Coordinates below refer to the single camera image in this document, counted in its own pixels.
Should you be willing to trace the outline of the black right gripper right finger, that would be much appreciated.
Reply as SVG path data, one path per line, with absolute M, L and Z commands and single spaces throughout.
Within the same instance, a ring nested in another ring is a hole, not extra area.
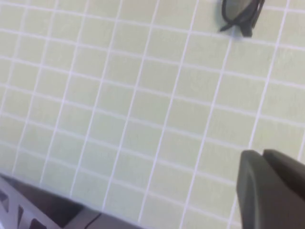
M 304 164 L 273 149 L 264 150 L 263 158 L 291 190 L 305 190 Z

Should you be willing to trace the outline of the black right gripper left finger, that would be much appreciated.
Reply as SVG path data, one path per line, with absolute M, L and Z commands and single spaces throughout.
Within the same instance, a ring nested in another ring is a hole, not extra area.
M 305 191 L 291 190 L 254 150 L 241 153 L 236 185 L 244 229 L 303 229 Z

